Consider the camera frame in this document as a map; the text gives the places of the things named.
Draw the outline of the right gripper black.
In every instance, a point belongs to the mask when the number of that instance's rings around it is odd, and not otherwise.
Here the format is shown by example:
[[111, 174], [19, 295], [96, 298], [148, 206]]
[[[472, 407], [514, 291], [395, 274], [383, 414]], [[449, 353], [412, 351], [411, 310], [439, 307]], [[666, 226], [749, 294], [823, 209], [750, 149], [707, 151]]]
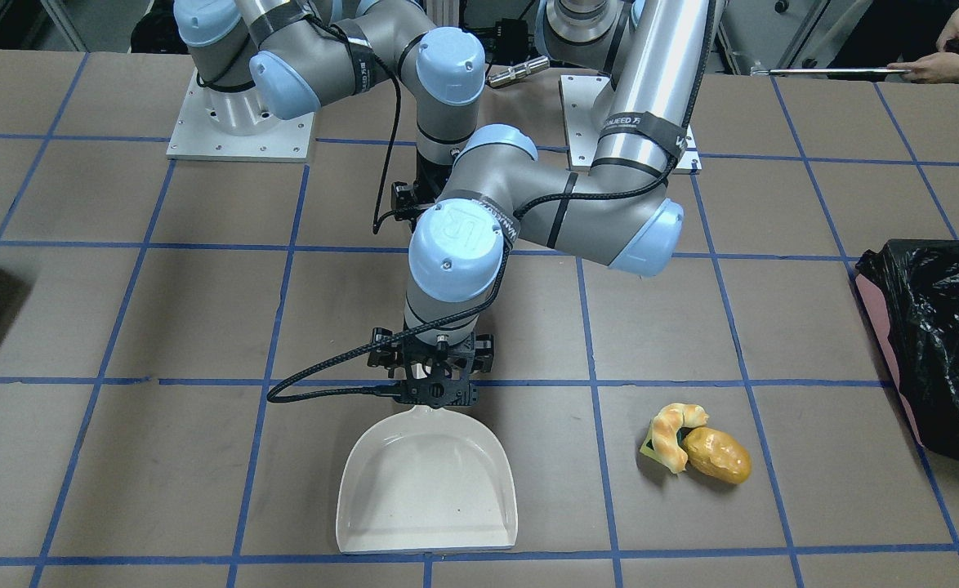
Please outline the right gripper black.
[[432, 163], [422, 155], [416, 156], [417, 178], [412, 183], [395, 182], [394, 219], [416, 223], [425, 208], [435, 203], [442, 193], [451, 172], [451, 164]]

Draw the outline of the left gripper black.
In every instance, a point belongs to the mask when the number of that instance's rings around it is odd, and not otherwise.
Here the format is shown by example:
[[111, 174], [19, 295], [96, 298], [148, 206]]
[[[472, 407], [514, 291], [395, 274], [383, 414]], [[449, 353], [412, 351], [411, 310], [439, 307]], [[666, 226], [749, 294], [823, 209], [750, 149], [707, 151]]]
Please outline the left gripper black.
[[469, 407], [477, 402], [477, 389], [470, 376], [493, 368], [492, 335], [472, 332], [453, 346], [446, 342], [432, 346], [413, 336], [395, 343], [390, 339], [391, 331], [381, 327], [372, 330], [372, 342], [381, 346], [368, 355], [368, 365], [385, 368], [390, 377], [402, 368], [405, 378], [393, 385], [379, 385], [371, 394], [430, 408]]

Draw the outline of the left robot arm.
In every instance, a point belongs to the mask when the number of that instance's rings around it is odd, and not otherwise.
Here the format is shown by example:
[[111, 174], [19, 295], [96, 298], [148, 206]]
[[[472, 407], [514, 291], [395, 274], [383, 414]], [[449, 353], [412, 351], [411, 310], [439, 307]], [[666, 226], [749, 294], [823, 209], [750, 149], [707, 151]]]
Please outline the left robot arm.
[[537, 160], [531, 139], [487, 124], [466, 142], [442, 193], [413, 206], [404, 330], [376, 328], [368, 365], [405, 378], [368, 387], [401, 404], [468, 406], [470, 376], [490, 372], [494, 343], [476, 334], [501, 289], [518, 241], [651, 278], [665, 268], [684, 212], [667, 179], [684, 156], [686, 128], [725, 4], [647, 1], [636, 13], [622, 69], [599, 101], [594, 157], [585, 172]]

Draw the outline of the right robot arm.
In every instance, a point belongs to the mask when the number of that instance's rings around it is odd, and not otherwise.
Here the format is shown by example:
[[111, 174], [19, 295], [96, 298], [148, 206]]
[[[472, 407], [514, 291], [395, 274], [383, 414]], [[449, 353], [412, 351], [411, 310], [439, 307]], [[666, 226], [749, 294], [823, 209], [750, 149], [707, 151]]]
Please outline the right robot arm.
[[294, 161], [312, 115], [391, 81], [417, 106], [417, 179], [390, 215], [415, 222], [475, 133], [484, 46], [431, 22], [419, 1], [176, 1], [195, 64], [169, 158]]

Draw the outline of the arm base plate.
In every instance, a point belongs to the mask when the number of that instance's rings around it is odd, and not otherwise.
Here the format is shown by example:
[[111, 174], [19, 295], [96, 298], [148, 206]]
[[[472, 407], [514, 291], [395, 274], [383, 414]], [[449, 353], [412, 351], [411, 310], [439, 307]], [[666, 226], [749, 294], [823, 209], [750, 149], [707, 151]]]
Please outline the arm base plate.
[[691, 129], [681, 131], [678, 124], [647, 112], [611, 111], [614, 90], [610, 88], [610, 78], [563, 74], [560, 95], [570, 171], [588, 171], [596, 160], [600, 138], [614, 131], [640, 135], [667, 148], [675, 156], [674, 174], [696, 175], [703, 170]]
[[223, 93], [190, 77], [167, 157], [231, 163], [304, 163], [310, 152], [313, 115], [282, 120], [255, 88]]

